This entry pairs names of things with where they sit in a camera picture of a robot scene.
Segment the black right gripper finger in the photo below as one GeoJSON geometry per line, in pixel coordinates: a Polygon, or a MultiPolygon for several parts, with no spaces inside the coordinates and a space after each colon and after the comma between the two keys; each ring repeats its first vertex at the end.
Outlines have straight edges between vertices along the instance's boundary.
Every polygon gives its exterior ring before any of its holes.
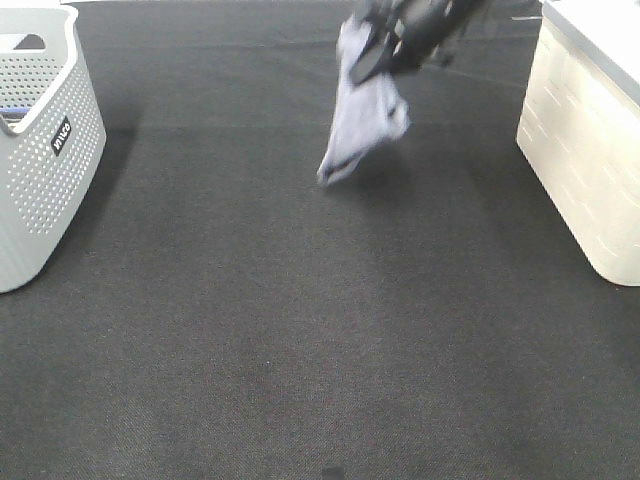
{"type": "Polygon", "coordinates": [[[400,38],[395,33],[370,31],[364,47],[349,71],[353,84],[363,84],[380,74],[396,75],[400,67],[396,49],[400,38]]]}

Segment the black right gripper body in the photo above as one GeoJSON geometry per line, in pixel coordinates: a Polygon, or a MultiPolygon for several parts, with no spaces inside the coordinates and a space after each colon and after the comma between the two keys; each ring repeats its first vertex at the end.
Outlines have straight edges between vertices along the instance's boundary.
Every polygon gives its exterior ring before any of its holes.
{"type": "Polygon", "coordinates": [[[402,75],[427,62],[450,64],[453,55],[442,52],[441,47],[452,38],[462,38],[472,19],[487,8],[486,1],[475,0],[360,1],[357,23],[400,38],[396,49],[400,70],[396,75],[402,75]]]}

